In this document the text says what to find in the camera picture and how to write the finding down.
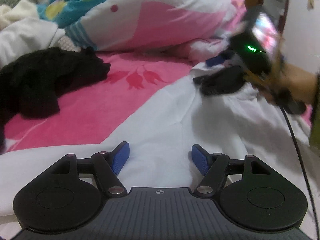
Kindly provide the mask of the person's right hand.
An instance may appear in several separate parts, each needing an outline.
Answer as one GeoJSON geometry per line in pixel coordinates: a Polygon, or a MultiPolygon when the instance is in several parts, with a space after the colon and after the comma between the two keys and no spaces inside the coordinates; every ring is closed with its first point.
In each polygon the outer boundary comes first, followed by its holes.
{"type": "Polygon", "coordinates": [[[295,100],[314,106],[318,103],[319,75],[286,63],[271,89],[274,92],[288,90],[295,100]]]}

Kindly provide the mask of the green fleece sleeve forearm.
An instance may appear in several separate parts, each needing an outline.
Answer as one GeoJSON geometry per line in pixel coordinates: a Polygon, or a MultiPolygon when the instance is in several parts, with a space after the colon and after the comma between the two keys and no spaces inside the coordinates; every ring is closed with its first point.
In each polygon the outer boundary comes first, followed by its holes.
{"type": "Polygon", "coordinates": [[[311,132],[309,143],[310,146],[319,149],[320,147],[320,105],[319,105],[319,74],[317,75],[317,88],[315,94],[315,100],[312,105],[312,115],[311,115],[311,132]]]}

